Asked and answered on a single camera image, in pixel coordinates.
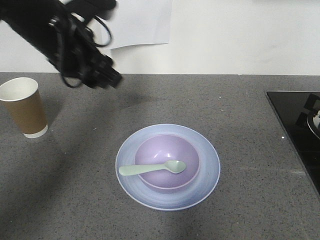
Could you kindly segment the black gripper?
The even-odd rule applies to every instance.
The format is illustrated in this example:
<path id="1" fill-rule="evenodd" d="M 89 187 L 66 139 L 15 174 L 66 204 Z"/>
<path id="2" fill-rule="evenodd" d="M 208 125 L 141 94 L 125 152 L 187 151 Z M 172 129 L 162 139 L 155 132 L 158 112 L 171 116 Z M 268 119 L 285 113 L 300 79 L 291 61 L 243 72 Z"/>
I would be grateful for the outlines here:
<path id="1" fill-rule="evenodd" d="M 106 30 L 109 36 L 106 43 L 95 42 L 91 28 L 75 16 L 52 16 L 48 21 L 52 39 L 48 44 L 47 58 L 69 88 L 78 88 L 80 85 L 92 89 L 105 89 L 108 86 L 117 88 L 123 76 L 113 69 L 113 60 L 98 50 L 111 43 L 112 34 L 98 16 L 91 19 Z"/>

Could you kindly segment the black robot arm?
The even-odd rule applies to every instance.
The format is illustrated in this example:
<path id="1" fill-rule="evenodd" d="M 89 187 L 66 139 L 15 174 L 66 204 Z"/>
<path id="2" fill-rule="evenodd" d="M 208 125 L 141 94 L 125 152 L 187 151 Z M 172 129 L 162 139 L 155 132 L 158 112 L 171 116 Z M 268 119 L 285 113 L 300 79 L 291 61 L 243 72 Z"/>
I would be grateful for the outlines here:
<path id="1" fill-rule="evenodd" d="M 2 0 L 0 19 L 48 58 L 59 71 L 64 84 L 67 78 L 90 88 L 117 87 L 122 80 L 113 69 L 113 60 L 102 54 L 104 47 L 94 41 L 88 27 L 102 21 L 116 7 L 115 0 Z"/>

